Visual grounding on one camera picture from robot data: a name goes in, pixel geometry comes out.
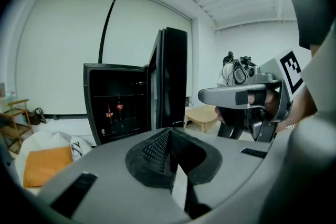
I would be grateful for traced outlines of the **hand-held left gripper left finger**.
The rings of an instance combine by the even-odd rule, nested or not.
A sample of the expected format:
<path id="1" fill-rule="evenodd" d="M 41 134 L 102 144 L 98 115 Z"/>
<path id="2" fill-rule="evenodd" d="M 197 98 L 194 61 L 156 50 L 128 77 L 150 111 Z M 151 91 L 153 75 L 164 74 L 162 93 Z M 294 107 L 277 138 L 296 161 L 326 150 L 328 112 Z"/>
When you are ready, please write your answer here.
<path id="1" fill-rule="evenodd" d="M 189 215 L 174 201 L 170 190 L 144 186 L 128 171 L 125 157 L 134 145 L 156 135 L 141 133 L 95 147 L 54 176 L 39 192 L 52 224 L 185 224 Z M 71 218 L 51 204 L 82 173 L 97 179 Z"/>

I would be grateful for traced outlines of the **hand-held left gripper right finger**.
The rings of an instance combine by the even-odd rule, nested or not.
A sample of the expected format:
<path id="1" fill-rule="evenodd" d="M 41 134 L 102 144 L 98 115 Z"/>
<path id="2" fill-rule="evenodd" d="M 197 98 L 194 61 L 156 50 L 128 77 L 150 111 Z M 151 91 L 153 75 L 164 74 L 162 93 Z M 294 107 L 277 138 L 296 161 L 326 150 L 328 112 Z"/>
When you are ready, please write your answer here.
<path id="1" fill-rule="evenodd" d="M 270 144 L 232 140 L 183 128 L 173 128 L 178 134 L 198 145 L 200 153 L 187 153 L 182 160 L 201 163 L 194 171 L 204 176 L 201 182 L 193 172 L 188 173 L 192 193 L 198 201 L 196 213 L 200 219 L 259 219 L 269 187 L 264 181 L 257 186 L 256 173 Z"/>

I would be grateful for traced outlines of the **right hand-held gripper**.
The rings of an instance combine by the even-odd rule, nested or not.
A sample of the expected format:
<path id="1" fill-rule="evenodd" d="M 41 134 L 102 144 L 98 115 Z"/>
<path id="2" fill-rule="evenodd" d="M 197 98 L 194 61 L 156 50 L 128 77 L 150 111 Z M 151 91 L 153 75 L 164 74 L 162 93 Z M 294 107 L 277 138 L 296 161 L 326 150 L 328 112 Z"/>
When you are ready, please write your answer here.
<path id="1" fill-rule="evenodd" d="M 290 113 L 293 99 L 303 86 L 301 69 L 293 53 L 273 58 L 260 67 L 260 73 L 240 86 L 202 89 L 198 99 L 208 105 L 222 107 L 226 119 L 223 123 L 249 132 L 255 141 L 269 142 L 276 134 L 277 126 Z M 263 104 L 248 101 L 249 92 L 274 90 L 279 93 L 278 110 L 268 113 Z"/>

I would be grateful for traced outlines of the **black mini fridge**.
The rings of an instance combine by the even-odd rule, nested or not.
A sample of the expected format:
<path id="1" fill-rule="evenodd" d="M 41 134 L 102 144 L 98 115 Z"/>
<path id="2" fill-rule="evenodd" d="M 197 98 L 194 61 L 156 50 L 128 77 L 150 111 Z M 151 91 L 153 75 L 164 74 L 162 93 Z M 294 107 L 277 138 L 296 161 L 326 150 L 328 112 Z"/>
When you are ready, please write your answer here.
<path id="1" fill-rule="evenodd" d="M 148 131 L 146 67 L 86 63 L 83 66 L 83 91 L 87 116 L 97 145 L 106 144 Z M 116 105 L 123 103 L 123 130 Z M 113 112 L 113 133 L 107 132 L 107 105 Z"/>

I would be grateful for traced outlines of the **person's right forearm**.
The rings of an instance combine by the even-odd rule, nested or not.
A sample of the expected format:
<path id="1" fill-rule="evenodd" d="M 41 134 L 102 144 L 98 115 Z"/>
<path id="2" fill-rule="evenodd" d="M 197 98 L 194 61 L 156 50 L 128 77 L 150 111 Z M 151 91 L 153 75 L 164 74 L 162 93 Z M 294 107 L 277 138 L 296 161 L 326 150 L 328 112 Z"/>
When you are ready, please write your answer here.
<path id="1" fill-rule="evenodd" d="M 299 123 L 302 119 L 315 114 L 316 111 L 317 107 L 315 102 L 308 88 L 304 86 L 293 100 L 292 107 L 287 118 L 278 124 L 276 132 L 281 132 L 286 127 Z"/>

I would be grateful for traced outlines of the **person's right hand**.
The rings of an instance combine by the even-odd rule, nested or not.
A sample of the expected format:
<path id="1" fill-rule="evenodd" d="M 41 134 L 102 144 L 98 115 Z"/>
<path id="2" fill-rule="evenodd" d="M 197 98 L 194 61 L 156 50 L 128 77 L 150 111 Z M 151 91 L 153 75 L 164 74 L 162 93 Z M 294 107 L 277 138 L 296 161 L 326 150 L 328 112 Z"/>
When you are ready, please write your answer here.
<path id="1" fill-rule="evenodd" d="M 278 110 L 278 98 L 279 93 L 270 89 L 248 92 L 248 103 L 263 106 L 271 115 L 274 115 Z"/>

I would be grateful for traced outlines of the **round wooden stool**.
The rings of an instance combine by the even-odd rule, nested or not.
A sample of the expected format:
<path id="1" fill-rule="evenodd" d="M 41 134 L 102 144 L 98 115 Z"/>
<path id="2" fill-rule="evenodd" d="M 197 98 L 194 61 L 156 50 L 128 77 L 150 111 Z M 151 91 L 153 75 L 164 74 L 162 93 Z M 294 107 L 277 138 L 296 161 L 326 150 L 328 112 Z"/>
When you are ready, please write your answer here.
<path id="1" fill-rule="evenodd" d="M 184 128 L 191 121 L 201 128 L 202 133 L 206 133 L 214 124 L 218 122 L 215 107 L 212 105 L 202 105 L 195 108 L 186 109 Z"/>

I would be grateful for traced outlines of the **black-white patterned cloth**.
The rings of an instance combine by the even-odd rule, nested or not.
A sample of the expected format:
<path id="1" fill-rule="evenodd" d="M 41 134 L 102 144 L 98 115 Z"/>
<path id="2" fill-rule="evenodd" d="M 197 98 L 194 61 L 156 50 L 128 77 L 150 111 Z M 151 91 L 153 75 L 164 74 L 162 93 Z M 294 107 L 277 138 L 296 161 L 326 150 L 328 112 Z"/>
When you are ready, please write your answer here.
<path id="1" fill-rule="evenodd" d="M 72 154 L 72 160 L 75 162 L 79 158 L 83 156 L 80 143 L 78 141 L 75 141 L 74 143 L 70 144 L 71 147 L 71 154 Z"/>

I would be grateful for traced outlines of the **cola bottle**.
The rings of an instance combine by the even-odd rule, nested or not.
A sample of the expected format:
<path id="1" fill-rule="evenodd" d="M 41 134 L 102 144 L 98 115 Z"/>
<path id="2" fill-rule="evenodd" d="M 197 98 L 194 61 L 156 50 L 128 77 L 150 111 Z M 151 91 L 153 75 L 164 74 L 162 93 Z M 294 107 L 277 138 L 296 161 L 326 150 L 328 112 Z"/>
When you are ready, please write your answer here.
<path id="1" fill-rule="evenodd" d="M 110 108 L 110 105 L 107 105 L 106 118 L 107 118 L 107 132 L 108 134 L 112 134 L 114 121 L 113 121 L 113 112 Z"/>
<path id="2" fill-rule="evenodd" d="M 124 126 L 123 126 L 123 103 L 120 99 L 120 97 L 118 97 L 118 101 L 117 101 L 117 105 L 116 105 L 116 111 L 117 111 L 117 119 L 118 122 L 120 123 L 121 126 L 121 130 L 123 130 Z"/>

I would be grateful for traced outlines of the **orange cushion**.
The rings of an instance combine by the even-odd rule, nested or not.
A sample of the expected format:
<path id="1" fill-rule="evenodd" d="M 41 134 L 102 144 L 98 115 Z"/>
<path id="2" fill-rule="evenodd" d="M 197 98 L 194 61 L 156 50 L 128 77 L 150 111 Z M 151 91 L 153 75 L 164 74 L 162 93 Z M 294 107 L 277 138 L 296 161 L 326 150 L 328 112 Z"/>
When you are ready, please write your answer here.
<path id="1" fill-rule="evenodd" d="M 23 186 L 39 188 L 73 162 L 70 146 L 31 151 L 26 159 Z"/>

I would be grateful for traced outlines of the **white beanbag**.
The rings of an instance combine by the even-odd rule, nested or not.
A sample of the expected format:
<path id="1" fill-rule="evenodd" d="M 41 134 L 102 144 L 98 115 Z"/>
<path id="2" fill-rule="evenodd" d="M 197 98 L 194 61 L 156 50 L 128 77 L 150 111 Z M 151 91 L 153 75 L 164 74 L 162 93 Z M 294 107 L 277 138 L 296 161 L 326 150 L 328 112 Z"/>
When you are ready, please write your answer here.
<path id="1" fill-rule="evenodd" d="M 40 151 L 51 148 L 70 146 L 70 144 L 74 143 L 75 141 L 78 141 L 80 143 L 83 156 L 85 156 L 92 150 L 92 147 L 89 145 L 89 143 L 81 137 L 69 136 L 66 133 L 61 132 L 51 133 L 47 131 L 38 131 L 31 135 L 29 138 L 25 139 L 22 143 L 20 152 L 15 159 L 15 167 L 20 185 L 25 190 L 31 192 L 34 195 L 38 194 L 40 189 L 42 188 L 25 188 L 23 186 L 26 159 L 31 151 Z"/>

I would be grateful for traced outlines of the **black bag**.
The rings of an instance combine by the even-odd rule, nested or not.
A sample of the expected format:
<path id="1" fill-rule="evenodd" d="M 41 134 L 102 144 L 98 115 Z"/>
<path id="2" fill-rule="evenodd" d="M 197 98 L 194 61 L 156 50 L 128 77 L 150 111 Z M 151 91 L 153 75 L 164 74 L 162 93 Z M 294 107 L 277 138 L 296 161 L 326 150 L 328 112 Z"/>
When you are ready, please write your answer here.
<path id="1" fill-rule="evenodd" d="M 36 108 L 33 111 L 28 111 L 28 119 L 31 125 L 46 124 L 47 120 L 41 108 Z"/>

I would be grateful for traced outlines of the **wooden shelf rack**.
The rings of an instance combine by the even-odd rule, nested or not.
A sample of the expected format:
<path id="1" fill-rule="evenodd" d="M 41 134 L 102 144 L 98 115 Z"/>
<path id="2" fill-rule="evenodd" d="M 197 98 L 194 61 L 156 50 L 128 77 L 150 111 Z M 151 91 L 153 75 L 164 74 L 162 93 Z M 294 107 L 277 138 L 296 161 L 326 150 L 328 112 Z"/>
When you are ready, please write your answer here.
<path id="1" fill-rule="evenodd" d="M 34 133 L 28 116 L 27 102 L 29 102 L 28 99 L 9 102 L 6 104 L 8 110 L 0 112 L 0 120 L 8 121 L 8 123 L 0 127 L 0 133 L 4 138 L 11 141 L 9 144 L 5 141 L 5 145 L 14 154 L 19 154 L 20 152 L 23 143 L 22 136 L 27 133 L 31 135 Z M 18 123 L 16 121 L 18 116 L 25 116 L 27 122 Z"/>

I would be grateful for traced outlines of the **person's black clothing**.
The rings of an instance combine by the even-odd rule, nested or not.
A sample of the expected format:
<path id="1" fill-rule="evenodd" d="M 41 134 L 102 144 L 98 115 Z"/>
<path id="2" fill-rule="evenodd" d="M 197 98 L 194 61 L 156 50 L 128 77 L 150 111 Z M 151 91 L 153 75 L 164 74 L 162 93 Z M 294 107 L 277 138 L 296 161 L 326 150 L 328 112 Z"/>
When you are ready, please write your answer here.
<path id="1" fill-rule="evenodd" d="M 310 49 L 326 39 L 336 11 L 331 0 L 291 0 L 299 31 L 299 46 Z"/>

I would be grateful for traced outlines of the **black window post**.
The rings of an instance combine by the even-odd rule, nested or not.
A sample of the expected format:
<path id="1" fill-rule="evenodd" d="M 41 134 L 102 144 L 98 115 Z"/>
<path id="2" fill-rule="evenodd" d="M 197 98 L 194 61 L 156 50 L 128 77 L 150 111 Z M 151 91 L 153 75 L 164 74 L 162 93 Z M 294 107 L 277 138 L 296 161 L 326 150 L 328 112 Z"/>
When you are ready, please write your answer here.
<path id="1" fill-rule="evenodd" d="M 99 53 L 98 53 L 98 63 L 102 63 L 106 32 L 107 32 L 110 16 L 111 16 L 112 10 L 114 8 L 115 2 L 116 2 L 116 0 L 113 0 L 112 3 L 111 3 L 109 11 L 108 11 L 107 16 L 106 16 L 104 26 L 103 26 L 103 31 L 102 31 L 100 46 L 99 46 Z"/>

